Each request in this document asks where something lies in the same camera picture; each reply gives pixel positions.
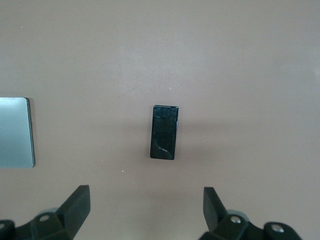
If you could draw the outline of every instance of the silver plate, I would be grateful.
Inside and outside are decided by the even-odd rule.
[[[0,97],[0,168],[34,166],[29,100]]]

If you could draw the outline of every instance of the gray metal plate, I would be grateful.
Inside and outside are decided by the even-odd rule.
[[[35,165],[29,100],[0,97],[0,168]]]

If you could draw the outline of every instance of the screw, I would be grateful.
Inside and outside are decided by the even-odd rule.
[[[241,223],[241,219],[238,216],[232,216],[231,217],[231,222],[233,222],[234,224],[240,224]]]
[[[48,219],[49,219],[49,215],[43,215],[42,217],[40,217],[39,221],[44,222],[44,221],[47,221]]]
[[[284,233],[285,230],[283,229],[282,226],[278,225],[278,224],[272,224],[271,228],[273,231],[277,232],[277,233]]]

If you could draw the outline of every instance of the black plastic part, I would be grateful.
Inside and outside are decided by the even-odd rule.
[[[90,212],[88,185],[79,186],[55,212],[68,234],[74,238]]]
[[[175,159],[178,111],[177,106],[153,106],[151,158]]]
[[[56,212],[45,212],[15,228],[0,220],[0,240],[72,240],[90,212],[90,189],[79,186]]]
[[[284,223],[268,222],[260,229],[239,215],[228,214],[213,187],[205,187],[203,192],[203,214],[209,232],[200,240],[302,240]],[[238,217],[239,222],[233,222],[232,216]],[[282,231],[275,231],[273,225]]]
[[[282,227],[283,232],[277,232],[272,229],[272,225],[279,225]],[[281,222],[268,222],[264,225],[263,231],[265,236],[270,240],[301,240],[299,235],[293,230],[292,227]]]
[[[213,187],[205,187],[203,190],[203,214],[210,232],[213,232],[228,214]]]
[[[237,216],[240,219],[239,223],[232,222],[231,218]],[[212,235],[217,239],[224,240],[243,240],[245,232],[249,226],[249,223],[241,216],[227,215],[219,222],[219,225],[215,228]]]

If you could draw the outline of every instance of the metal screw head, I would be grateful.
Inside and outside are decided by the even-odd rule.
[[[230,219],[231,219],[231,222],[233,222],[234,224],[241,223],[241,219],[238,216],[232,216]]]
[[[278,224],[272,224],[271,228],[273,231],[277,232],[277,233],[284,233],[285,230],[283,229],[282,226],[278,225]]]
[[[40,217],[39,221],[44,222],[44,221],[47,221],[49,218],[50,218],[49,215],[43,215],[42,217]]]

